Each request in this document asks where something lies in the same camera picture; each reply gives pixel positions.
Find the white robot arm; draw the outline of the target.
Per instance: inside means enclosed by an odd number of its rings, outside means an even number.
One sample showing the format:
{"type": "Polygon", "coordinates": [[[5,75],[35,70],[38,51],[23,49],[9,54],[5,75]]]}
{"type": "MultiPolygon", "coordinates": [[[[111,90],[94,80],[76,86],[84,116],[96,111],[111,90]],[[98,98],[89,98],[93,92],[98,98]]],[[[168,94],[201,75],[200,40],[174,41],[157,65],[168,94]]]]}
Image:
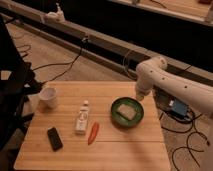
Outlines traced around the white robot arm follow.
{"type": "MultiPolygon", "coordinates": [[[[176,76],[166,69],[167,61],[162,56],[139,63],[136,66],[136,99],[141,101],[157,86],[202,114],[213,116],[213,87],[176,76]]],[[[204,152],[200,171],[213,171],[213,120],[209,140],[211,145],[204,152]]]]}

